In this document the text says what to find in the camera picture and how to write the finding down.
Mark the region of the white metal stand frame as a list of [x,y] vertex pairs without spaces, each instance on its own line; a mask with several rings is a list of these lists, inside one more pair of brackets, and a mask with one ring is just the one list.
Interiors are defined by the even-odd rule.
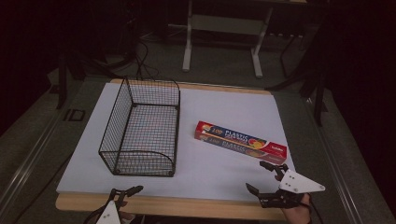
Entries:
[[256,78],[262,78],[262,66],[259,53],[262,47],[262,41],[266,35],[270,19],[273,14],[273,8],[269,7],[264,13],[262,20],[237,19],[220,16],[209,16],[194,14],[192,12],[192,0],[188,1],[187,16],[187,37],[184,50],[182,70],[189,72],[191,67],[192,42],[191,34],[193,30],[202,30],[210,32],[221,32],[239,35],[255,35],[258,37],[257,43],[250,49],[250,55]]

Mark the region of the red and blue wrap box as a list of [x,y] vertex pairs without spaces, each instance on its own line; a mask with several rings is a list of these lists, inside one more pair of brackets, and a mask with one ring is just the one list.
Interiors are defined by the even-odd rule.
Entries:
[[199,121],[194,138],[277,165],[287,159],[288,148],[245,133]]

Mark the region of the black wire basket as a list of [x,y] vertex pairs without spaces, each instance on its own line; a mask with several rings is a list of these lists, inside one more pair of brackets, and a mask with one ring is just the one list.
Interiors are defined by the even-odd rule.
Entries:
[[98,153],[113,175],[172,177],[180,88],[170,80],[123,79]]

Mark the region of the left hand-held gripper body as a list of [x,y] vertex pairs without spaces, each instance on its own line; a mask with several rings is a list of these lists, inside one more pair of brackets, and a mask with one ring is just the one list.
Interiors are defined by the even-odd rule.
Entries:
[[124,196],[124,190],[111,190],[107,202],[100,210],[95,224],[121,224],[120,209]]

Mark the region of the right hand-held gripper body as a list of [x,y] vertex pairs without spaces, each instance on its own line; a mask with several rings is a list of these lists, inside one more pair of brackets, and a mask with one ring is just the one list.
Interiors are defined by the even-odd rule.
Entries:
[[283,175],[276,175],[276,180],[279,182],[278,190],[275,193],[261,195],[263,208],[308,207],[308,204],[303,202],[305,194],[326,189],[318,182],[292,170],[287,170]]

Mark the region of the white table mat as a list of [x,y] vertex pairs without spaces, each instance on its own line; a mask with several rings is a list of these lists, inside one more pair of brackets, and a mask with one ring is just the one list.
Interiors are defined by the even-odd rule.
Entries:
[[197,123],[206,121],[240,133],[286,145],[275,97],[270,94],[181,91],[176,173],[172,177],[124,176],[109,172],[98,149],[120,86],[107,83],[92,111],[57,187],[59,193],[104,193],[141,185],[146,196],[253,201],[249,183],[274,192],[278,182],[256,158],[194,138]]

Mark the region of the person's right hand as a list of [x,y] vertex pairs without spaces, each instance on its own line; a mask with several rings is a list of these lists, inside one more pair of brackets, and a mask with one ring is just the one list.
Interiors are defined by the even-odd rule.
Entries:
[[288,209],[282,208],[281,211],[289,224],[309,224],[311,222],[310,195],[304,195],[302,205]]

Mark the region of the metal floor rail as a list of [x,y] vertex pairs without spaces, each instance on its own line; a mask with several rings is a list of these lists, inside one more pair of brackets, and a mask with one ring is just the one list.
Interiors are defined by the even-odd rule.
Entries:
[[304,100],[318,137],[325,172],[326,191],[314,194],[314,202],[325,224],[363,224],[359,203],[354,198],[354,172],[361,158],[355,141],[333,101],[319,110],[321,125],[314,118],[314,97]]
[[67,130],[73,106],[33,104],[0,136],[0,219],[19,213],[62,170],[75,150]]

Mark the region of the black metal stand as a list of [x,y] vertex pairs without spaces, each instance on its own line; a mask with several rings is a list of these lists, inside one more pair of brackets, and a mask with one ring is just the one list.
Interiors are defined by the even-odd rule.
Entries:
[[291,84],[296,82],[302,81],[303,86],[299,90],[299,94],[301,97],[305,99],[310,99],[314,101],[314,111],[313,117],[315,123],[321,127],[321,111],[324,106],[323,103],[323,96],[324,96],[324,89],[325,89],[325,74],[319,72],[317,69],[305,69],[302,66],[302,63],[299,63],[297,67],[292,70],[289,74],[287,73],[283,57],[287,50],[289,49],[290,45],[294,42],[295,36],[291,38],[285,48],[280,53],[279,62],[282,69],[283,77],[286,79],[283,82],[275,84],[271,87],[266,87],[267,91],[280,91]]
[[69,71],[76,80],[83,80],[85,72],[81,64],[78,51],[69,50],[61,53],[58,58],[58,104],[57,109],[61,109],[67,98],[67,78]]

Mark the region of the person's left hand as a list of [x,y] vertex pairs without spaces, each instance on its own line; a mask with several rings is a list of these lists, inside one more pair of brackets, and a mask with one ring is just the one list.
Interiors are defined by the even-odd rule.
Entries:
[[120,220],[121,224],[131,224],[131,222],[135,219],[135,215],[132,213],[127,213],[124,211],[120,211]]

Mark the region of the black floor bracket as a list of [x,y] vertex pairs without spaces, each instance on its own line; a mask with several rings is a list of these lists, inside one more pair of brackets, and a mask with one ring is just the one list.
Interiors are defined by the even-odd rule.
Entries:
[[83,121],[86,112],[80,109],[68,109],[64,115],[64,121]]

